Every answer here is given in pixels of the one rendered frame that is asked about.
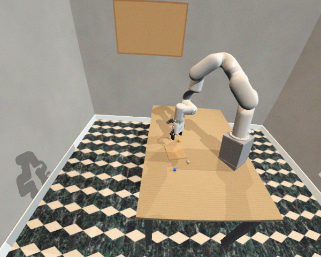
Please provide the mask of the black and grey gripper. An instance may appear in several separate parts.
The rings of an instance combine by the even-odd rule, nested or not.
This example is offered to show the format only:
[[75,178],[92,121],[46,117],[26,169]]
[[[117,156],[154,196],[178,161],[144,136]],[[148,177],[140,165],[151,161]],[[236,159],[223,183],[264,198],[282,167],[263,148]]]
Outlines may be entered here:
[[[184,124],[185,124],[185,122],[183,122],[183,123],[173,122],[172,131],[170,132],[171,139],[174,140],[175,134],[182,135],[182,131],[184,130],[184,127],[185,127]],[[173,135],[173,133],[174,133],[174,135]]]

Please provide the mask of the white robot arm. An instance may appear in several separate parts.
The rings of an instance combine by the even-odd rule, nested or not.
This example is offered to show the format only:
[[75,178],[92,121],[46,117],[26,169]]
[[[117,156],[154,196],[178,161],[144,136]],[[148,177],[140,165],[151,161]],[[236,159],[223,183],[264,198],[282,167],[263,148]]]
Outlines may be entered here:
[[251,87],[248,77],[236,59],[225,52],[208,55],[190,69],[189,88],[183,94],[181,103],[175,106],[174,120],[170,119],[166,123],[183,123],[185,115],[193,115],[197,112],[197,107],[189,102],[190,98],[193,93],[201,91],[205,76],[219,67],[230,80],[230,90],[239,104],[230,136],[235,140],[246,141],[249,139],[249,134],[254,133],[253,130],[249,130],[249,127],[258,104],[258,94]]

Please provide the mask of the tan square mat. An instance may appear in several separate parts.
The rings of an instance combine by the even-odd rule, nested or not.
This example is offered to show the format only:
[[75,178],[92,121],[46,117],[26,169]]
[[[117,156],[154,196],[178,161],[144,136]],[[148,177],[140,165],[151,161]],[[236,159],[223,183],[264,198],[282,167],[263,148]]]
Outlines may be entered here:
[[181,158],[187,158],[187,155],[182,145],[165,146],[167,156],[169,160],[176,160]]

